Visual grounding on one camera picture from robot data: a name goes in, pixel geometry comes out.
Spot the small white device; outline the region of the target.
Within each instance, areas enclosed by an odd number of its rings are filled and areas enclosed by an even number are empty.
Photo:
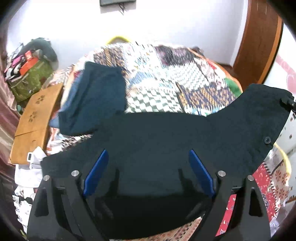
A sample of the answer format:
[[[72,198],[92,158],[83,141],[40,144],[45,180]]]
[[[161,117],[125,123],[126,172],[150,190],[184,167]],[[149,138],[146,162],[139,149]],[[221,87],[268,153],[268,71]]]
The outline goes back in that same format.
[[[30,162],[32,159],[32,153],[29,152],[28,155],[27,155],[27,161]]]

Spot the green camouflage storage bag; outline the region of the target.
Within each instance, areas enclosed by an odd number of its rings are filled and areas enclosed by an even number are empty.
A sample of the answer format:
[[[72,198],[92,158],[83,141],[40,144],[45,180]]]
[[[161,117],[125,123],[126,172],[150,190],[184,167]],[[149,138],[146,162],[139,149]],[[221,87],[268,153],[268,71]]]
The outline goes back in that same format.
[[[38,92],[52,73],[53,69],[50,63],[41,59],[23,76],[8,80],[8,85],[16,102],[24,101]]]

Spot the blue denim garment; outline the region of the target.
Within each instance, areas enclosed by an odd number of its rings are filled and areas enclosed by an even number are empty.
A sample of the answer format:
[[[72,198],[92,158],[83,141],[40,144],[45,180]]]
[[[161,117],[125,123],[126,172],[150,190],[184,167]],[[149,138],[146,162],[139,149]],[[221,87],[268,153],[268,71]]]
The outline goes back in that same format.
[[[70,74],[61,98],[60,109],[56,112],[55,116],[49,121],[50,127],[59,128],[60,115],[62,112],[67,110],[70,107],[70,104],[73,102],[74,96],[78,91],[78,85],[81,82],[83,72],[83,70],[78,70]]]

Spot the small wall monitor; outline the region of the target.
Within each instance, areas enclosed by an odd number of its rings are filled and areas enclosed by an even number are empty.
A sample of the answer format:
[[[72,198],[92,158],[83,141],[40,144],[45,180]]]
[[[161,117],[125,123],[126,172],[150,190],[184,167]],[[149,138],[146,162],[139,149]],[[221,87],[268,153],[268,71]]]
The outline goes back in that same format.
[[[100,6],[110,6],[113,4],[134,3],[136,0],[100,0]]]

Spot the patchwork patterned bed quilt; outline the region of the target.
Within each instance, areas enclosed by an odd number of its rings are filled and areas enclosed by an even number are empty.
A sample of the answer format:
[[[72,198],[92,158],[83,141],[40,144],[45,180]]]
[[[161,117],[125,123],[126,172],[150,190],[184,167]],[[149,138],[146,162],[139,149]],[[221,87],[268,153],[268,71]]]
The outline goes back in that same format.
[[[186,48],[131,43],[111,45],[101,48],[86,62],[122,69],[126,109],[114,116],[129,113],[208,116],[241,95],[231,91],[220,69]],[[84,71],[86,62],[77,63],[76,71]],[[88,133],[90,137],[97,127]]]

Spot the black pants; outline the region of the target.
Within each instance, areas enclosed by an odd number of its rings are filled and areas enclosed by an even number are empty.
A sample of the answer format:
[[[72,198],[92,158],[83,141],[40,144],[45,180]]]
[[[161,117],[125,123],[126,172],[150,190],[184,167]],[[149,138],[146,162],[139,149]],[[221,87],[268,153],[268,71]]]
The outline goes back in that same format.
[[[103,151],[108,165],[87,202],[110,239],[148,237],[198,218],[210,205],[189,153],[232,177],[253,174],[287,122],[287,90],[252,84],[208,116],[129,113],[101,122],[91,138],[42,161],[45,175],[65,178],[91,166]]]

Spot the pink striped curtain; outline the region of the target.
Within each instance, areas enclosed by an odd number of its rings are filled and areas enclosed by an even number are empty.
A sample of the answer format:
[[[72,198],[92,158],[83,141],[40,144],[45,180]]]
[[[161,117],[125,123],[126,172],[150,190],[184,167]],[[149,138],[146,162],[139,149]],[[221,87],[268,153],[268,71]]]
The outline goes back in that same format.
[[[1,161],[7,164],[20,115],[16,110],[15,97],[4,81],[3,70],[5,62],[6,50],[4,39],[1,38]]]

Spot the wooden lap desk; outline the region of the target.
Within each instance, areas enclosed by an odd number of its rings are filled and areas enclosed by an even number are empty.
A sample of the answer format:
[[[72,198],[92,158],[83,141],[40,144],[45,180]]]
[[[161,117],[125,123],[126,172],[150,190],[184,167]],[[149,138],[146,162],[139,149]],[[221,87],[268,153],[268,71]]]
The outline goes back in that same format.
[[[10,160],[12,164],[27,165],[27,154],[37,147],[46,149],[48,122],[63,89],[59,83],[43,89],[30,98],[15,133]]]

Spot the orange box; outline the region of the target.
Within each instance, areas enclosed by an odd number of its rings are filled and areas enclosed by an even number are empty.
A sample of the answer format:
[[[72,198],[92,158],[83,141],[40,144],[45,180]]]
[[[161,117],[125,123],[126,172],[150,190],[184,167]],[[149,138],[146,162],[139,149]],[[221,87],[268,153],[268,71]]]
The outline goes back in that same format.
[[[25,63],[20,68],[21,75],[25,75],[39,61],[39,58],[34,57],[30,50],[25,53],[25,59]]]

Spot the dark teal folded garment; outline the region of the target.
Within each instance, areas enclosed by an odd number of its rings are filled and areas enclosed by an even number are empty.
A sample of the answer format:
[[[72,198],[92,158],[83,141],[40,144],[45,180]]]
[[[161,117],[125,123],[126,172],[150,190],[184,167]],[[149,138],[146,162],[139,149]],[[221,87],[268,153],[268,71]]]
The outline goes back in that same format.
[[[71,103],[58,114],[60,133],[67,136],[88,134],[103,120],[124,112],[125,89],[120,67],[86,62]]]

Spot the white cloth pile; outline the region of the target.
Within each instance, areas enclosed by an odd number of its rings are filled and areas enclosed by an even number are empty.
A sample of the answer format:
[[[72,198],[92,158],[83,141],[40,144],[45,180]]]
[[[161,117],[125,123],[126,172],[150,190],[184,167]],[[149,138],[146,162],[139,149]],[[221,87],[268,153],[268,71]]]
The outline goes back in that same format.
[[[36,147],[32,153],[32,159],[27,165],[15,165],[15,183],[22,187],[38,188],[43,172],[41,162],[47,156],[41,147]]]

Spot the wooden door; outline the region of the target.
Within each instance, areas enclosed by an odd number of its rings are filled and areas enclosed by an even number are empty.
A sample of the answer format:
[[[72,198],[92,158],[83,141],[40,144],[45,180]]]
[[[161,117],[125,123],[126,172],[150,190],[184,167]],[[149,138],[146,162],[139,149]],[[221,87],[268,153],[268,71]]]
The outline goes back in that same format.
[[[276,57],[283,21],[268,1],[248,1],[244,33],[233,71],[246,89],[262,84]]]

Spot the yellow foam hoop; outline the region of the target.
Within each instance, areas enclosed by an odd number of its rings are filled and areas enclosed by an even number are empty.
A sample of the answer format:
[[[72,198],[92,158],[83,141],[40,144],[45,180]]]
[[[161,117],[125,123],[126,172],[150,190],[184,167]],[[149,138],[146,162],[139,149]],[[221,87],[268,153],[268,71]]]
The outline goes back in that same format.
[[[129,43],[130,41],[122,36],[115,36],[107,42],[107,45],[116,43]]]

